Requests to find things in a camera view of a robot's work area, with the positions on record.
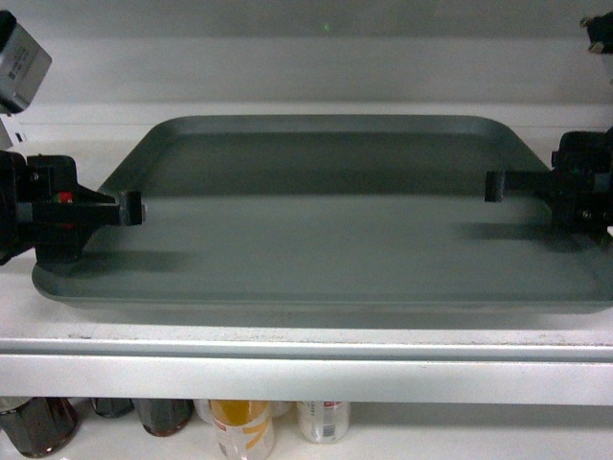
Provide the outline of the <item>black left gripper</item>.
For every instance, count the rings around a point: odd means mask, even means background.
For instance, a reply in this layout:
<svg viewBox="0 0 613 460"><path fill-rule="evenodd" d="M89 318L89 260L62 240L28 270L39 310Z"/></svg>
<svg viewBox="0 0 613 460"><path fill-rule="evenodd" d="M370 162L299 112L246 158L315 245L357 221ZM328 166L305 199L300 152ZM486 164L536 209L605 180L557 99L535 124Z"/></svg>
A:
<svg viewBox="0 0 613 460"><path fill-rule="evenodd" d="M100 227L145 219L140 192L114 197L81 186L70 156L1 152L2 265L30 249L40 264L72 263Z"/></svg>

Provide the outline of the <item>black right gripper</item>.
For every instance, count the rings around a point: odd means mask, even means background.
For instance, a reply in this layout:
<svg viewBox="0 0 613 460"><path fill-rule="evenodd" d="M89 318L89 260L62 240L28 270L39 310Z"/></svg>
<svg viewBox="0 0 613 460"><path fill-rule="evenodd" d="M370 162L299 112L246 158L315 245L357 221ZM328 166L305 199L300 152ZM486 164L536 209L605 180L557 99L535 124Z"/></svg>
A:
<svg viewBox="0 0 613 460"><path fill-rule="evenodd" d="M612 243L612 131L564 133L551 162L551 172L487 172L485 202L508 194L544 199L554 180L553 227L598 245Z"/></svg>

